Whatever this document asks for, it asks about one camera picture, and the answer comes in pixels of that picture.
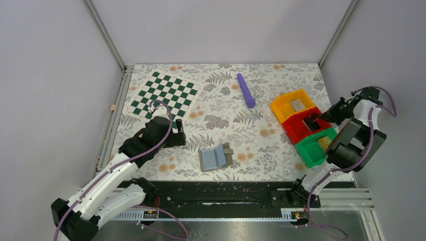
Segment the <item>red bin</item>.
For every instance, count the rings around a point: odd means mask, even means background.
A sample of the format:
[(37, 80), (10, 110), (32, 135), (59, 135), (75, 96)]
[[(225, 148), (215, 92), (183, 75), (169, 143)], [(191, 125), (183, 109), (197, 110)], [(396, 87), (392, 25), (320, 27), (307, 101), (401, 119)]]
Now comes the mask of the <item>red bin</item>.
[(332, 127), (329, 122), (322, 119), (318, 119), (315, 123), (317, 123), (317, 126), (319, 128), (312, 131), (310, 128), (307, 127), (307, 125), (303, 121), (305, 118), (311, 116), (312, 114), (321, 114), (321, 111), (317, 107), (309, 108), (307, 110), (291, 115), (287, 120), (282, 123), (282, 126), (287, 136), (294, 145), (308, 136), (317, 134)]

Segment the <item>silver item in yellow bin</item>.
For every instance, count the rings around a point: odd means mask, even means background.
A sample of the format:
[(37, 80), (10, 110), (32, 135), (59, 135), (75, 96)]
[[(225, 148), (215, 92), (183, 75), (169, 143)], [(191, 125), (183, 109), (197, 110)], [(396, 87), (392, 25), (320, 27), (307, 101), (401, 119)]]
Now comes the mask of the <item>silver item in yellow bin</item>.
[(300, 99), (295, 99), (290, 101), (290, 106), (295, 112), (302, 111), (305, 109), (305, 105), (302, 103)]

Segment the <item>floral table mat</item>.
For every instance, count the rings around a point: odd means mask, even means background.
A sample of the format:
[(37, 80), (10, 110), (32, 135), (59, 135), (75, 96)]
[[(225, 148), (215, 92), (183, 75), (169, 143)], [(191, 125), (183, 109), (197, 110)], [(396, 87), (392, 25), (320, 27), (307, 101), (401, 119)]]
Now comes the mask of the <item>floral table mat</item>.
[[(322, 111), (331, 106), (319, 66), (309, 64), (135, 65), (125, 103), (148, 74), (161, 70), (204, 84), (184, 122), (187, 143), (164, 149), (135, 178), (179, 181), (293, 181), (311, 172), (270, 109), (277, 97), (304, 89)], [(255, 99), (247, 108), (237, 81), (241, 73)], [(233, 164), (200, 170), (200, 150), (229, 143)]]

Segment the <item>black item in red bin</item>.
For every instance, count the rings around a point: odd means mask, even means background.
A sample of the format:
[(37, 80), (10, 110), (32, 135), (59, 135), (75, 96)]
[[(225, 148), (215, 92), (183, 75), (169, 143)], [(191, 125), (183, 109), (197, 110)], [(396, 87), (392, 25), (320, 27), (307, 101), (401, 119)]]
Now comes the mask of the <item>black item in red bin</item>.
[(303, 124), (306, 126), (307, 130), (309, 130), (310, 133), (321, 129), (321, 126), (316, 121), (310, 122), (304, 119)]

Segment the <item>grey card holder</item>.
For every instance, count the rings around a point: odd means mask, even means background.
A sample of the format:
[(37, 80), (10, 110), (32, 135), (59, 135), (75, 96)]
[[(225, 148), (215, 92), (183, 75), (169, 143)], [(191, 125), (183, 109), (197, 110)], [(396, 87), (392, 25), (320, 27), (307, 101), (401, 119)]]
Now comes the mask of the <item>grey card holder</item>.
[(225, 168), (233, 164), (234, 151), (229, 143), (219, 144), (212, 149), (200, 150), (198, 154), (202, 172)]

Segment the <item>green white chessboard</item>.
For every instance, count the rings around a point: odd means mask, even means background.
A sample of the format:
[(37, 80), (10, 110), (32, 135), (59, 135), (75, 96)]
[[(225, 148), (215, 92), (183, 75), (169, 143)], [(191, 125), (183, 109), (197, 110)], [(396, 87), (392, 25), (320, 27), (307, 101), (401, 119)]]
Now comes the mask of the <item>green white chessboard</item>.
[(153, 70), (144, 80), (141, 88), (130, 98), (123, 113), (142, 121), (153, 116), (150, 102), (159, 100), (165, 103), (173, 117), (173, 129), (177, 129), (176, 120), (185, 120), (191, 108), (203, 90), (204, 84), (175, 74)]

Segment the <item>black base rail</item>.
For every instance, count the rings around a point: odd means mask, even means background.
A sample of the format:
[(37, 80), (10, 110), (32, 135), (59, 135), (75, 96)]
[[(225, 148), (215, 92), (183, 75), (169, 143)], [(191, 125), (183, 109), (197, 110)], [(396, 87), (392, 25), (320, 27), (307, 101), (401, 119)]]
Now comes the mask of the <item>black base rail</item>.
[(152, 181), (142, 205), (179, 219), (279, 218), (281, 209), (304, 209), (290, 195), (292, 182)]

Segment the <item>yellow bin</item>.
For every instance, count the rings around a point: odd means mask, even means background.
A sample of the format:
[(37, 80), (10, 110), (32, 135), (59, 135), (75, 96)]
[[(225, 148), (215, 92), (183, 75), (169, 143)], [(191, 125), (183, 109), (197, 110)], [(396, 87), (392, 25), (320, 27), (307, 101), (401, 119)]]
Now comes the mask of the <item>yellow bin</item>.
[(270, 103), (270, 108), (274, 113), (277, 120), (282, 124), (287, 120), (291, 115), (301, 112), (295, 112), (290, 106), (290, 101), (300, 99), (305, 105), (305, 109), (316, 107), (314, 102), (311, 100), (309, 95), (305, 92), (304, 89), (299, 89), (293, 92), (289, 92), (277, 97), (274, 101)]

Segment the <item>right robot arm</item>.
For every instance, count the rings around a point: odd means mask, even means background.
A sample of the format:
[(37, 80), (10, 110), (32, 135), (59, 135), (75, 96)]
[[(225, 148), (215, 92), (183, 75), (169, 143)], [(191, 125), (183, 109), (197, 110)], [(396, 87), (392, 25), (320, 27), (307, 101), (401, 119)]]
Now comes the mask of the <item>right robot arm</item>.
[(318, 130), (320, 121), (340, 125), (347, 120), (347, 123), (329, 144), (315, 141), (325, 159), (313, 172), (295, 180), (286, 196), (290, 204), (308, 207), (336, 177), (358, 172), (368, 163), (387, 138), (378, 127), (378, 115), (385, 108), (379, 99), (383, 91), (379, 86), (358, 89), (351, 93), (351, 98), (341, 97), (327, 111), (302, 120), (308, 130)]

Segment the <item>yellow item in green bin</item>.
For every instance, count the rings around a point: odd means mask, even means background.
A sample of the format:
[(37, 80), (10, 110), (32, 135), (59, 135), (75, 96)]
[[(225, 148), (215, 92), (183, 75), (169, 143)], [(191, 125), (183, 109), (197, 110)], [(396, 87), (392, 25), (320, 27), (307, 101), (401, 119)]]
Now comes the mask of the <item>yellow item in green bin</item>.
[(329, 147), (329, 145), (330, 145), (330, 143), (332, 142), (332, 140), (328, 137), (328, 136), (325, 136), (325, 137), (322, 137), (322, 138), (319, 138), (318, 140), (317, 140), (317, 144), (321, 147), (321, 149), (326, 153), (327, 152), (327, 149), (328, 149), (328, 147)]

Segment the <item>green bin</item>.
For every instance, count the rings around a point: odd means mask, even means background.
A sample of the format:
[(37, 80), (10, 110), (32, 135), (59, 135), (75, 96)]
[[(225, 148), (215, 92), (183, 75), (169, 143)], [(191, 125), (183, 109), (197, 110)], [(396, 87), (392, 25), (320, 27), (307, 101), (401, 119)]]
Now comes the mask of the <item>green bin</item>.
[(334, 128), (328, 128), (320, 131), (316, 134), (307, 136), (295, 145), (297, 152), (305, 164), (312, 168), (320, 165), (326, 159), (325, 149), (319, 144), (318, 140), (324, 137), (328, 137), (331, 141), (337, 136), (337, 132)]

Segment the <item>purple cylinder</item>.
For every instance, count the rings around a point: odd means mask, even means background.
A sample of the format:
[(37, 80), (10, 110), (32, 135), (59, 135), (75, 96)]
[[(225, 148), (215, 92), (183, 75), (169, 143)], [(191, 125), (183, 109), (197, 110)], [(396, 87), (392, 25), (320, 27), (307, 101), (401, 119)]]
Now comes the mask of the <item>purple cylinder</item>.
[(244, 101), (245, 101), (245, 105), (247, 106), (247, 108), (254, 108), (256, 106), (256, 102), (254, 97), (252, 96), (245, 80), (244, 77), (242, 76), (241, 73), (237, 74), (237, 81), (239, 84), (239, 87), (242, 91), (243, 97), (244, 97)]

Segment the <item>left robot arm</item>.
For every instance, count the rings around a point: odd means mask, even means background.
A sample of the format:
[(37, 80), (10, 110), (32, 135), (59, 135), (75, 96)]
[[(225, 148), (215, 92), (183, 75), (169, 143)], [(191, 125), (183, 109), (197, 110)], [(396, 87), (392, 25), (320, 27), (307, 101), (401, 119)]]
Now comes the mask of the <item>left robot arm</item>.
[(67, 200), (57, 198), (51, 204), (56, 226), (53, 239), (63, 235), (68, 240), (92, 240), (104, 224), (128, 208), (157, 204), (157, 188), (146, 178), (132, 179), (123, 191), (109, 195), (161, 149), (186, 144), (181, 119), (176, 120), (176, 126), (174, 133), (169, 118), (153, 117), (124, 141), (107, 167), (85, 187)]

